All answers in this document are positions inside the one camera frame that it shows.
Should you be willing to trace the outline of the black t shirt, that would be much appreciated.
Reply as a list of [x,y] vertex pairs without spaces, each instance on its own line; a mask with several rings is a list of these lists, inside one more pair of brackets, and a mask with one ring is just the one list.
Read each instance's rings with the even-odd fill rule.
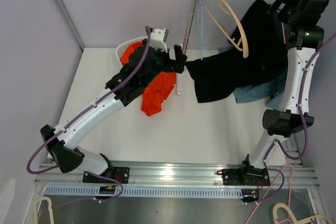
[[256,86],[278,77],[287,67],[287,50],[276,34],[270,5],[255,0],[241,20],[249,55],[235,48],[186,62],[199,103],[214,102],[236,88]]

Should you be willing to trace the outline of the orange t shirt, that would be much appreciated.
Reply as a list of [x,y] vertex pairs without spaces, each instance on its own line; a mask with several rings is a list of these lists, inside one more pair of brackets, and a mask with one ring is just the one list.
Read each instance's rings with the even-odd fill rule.
[[152,116],[162,111],[162,103],[168,98],[176,84],[176,74],[161,72],[142,95],[141,110]]

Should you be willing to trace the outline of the beige wooden hanger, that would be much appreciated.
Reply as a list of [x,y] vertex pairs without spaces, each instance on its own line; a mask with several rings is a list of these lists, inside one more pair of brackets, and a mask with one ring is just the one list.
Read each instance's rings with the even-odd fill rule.
[[241,52],[243,54],[243,58],[246,59],[249,56],[249,48],[248,48],[247,36],[246,36],[245,30],[244,30],[244,28],[242,26],[242,23],[241,23],[240,19],[238,18],[238,16],[236,15],[236,13],[232,9],[232,7],[229,5],[228,1],[229,0],[217,0],[218,7],[219,7],[219,9],[224,14],[226,14],[227,16],[230,16],[233,19],[233,21],[235,22],[236,27],[238,28],[238,33],[240,35],[240,37],[238,39],[232,38],[226,32],[226,30],[217,21],[217,19],[215,18],[215,16],[210,12],[210,10],[208,9],[208,7],[205,4],[205,2],[204,2],[204,13],[206,13],[211,18],[211,20],[217,26],[217,28],[228,39],[228,42],[231,43],[231,45],[236,50],[238,50],[239,52]]

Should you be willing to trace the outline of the light blue wire hanger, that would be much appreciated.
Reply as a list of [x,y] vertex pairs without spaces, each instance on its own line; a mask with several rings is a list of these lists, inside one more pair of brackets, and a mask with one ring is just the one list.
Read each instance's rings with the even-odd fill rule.
[[205,0],[199,0],[201,8],[201,28],[200,28],[200,56],[201,60],[204,59],[204,2]]

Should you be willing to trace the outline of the pink wire hanger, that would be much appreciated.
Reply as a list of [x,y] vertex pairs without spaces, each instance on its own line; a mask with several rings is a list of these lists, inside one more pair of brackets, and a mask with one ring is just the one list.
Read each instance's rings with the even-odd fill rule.
[[282,30],[283,43],[286,44],[286,33],[285,33],[285,26],[283,23],[281,23],[281,30]]

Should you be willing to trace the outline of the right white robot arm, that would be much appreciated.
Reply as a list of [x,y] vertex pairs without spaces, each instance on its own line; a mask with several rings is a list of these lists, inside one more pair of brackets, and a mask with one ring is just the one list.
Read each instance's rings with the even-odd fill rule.
[[268,10],[289,26],[288,71],[279,109],[264,112],[264,132],[241,164],[239,179],[244,184],[266,175],[267,158],[275,145],[281,145],[293,133],[306,132],[314,123],[314,117],[309,115],[309,90],[317,57],[325,45],[324,30],[317,22],[328,3],[329,0],[275,0]]

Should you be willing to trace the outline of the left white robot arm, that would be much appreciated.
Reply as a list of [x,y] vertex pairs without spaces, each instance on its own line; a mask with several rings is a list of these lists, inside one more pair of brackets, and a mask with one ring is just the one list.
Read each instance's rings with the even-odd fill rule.
[[41,128],[46,149],[62,173],[78,168],[93,173],[102,183],[112,179],[111,161],[104,154],[94,154],[79,145],[105,119],[141,96],[160,73],[182,73],[187,56],[179,45],[174,45],[174,53],[175,58],[171,59],[168,51],[148,45],[136,48],[128,63],[105,84],[90,104],[63,124]]

